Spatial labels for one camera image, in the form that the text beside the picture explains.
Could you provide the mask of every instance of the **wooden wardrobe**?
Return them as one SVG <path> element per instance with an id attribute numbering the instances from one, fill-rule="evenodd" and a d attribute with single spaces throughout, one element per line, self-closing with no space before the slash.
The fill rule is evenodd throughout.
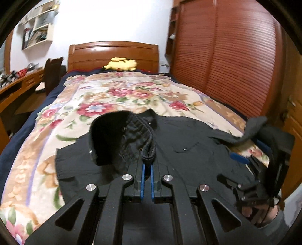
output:
<path id="1" fill-rule="evenodd" d="M 256 0 L 185 0 L 176 8 L 171 74 L 248 118 L 268 115 L 283 76 L 274 17 Z"/>

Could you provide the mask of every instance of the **pikachu plush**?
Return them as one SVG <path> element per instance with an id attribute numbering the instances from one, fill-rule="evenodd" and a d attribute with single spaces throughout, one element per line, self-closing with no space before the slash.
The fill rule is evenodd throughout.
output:
<path id="1" fill-rule="evenodd" d="M 133 59 L 127 58 L 112 58 L 108 65 L 103 68 L 119 70 L 119 71 L 135 71 L 136 70 L 136 61 Z"/>

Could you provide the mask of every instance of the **black jacket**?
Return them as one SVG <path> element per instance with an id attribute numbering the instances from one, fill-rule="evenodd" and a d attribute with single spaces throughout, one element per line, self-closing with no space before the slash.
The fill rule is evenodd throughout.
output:
<path id="1" fill-rule="evenodd" d="M 217 175 L 241 184 L 250 183 L 254 176 L 229 157 L 226 145 L 253 138 L 265 122 L 265 117 L 251 118 L 240 138 L 192 118 L 159 116 L 151 109 L 137 115 L 129 111 L 101 115 L 89 133 L 57 150 L 56 171 L 64 201 L 90 183 L 108 184 L 127 173 L 142 149 L 146 165 L 167 165 L 186 184 L 207 184 L 234 204 L 232 191 L 217 181 Z"/>

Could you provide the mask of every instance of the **cabinet door knob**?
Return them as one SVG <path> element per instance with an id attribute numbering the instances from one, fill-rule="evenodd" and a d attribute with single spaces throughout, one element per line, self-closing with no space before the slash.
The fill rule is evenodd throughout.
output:
<path id="1" fill-rule="evenodd" d="M 291 103 L 293 105 L 293 107 L 296 107 L 296 103 L 293 102 L 293 100 L 291 99 L 291 97 L 288 98 L 288 102 Z"/>

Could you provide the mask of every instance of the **metal screw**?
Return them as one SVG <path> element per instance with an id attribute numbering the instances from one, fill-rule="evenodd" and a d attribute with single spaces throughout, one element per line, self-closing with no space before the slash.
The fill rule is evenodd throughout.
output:
<path id="1" fill-rule="evenodd" d="M 202 185 L 199 186 L 199 189 L 200 189 L 201 191 L 203 191 L 203 192 L 207 192 L 210 188 L 209 188 L 208 185 L 202 184 Z"/>
<path id="2" fill-rule="evenodd" d="M 89 184 L 86 186 L 87 191 L 93 191 L 96 188 L 95 184 Z"/>
<path id="3" fill-rule="evenodd" d="M 172 179 L 173 179 L 173 176 L 170 175 L 170 174 L 166 174 L 166 175 L 164 176 L 164 180 L 165 180 L 165 181 L 171 181 Z"/>
<path id="4" fill-rule="evenodd" d="M 130 174 L 124 174 L 123 175 L 123 180 L 131 180 L 132 176 Z"/>

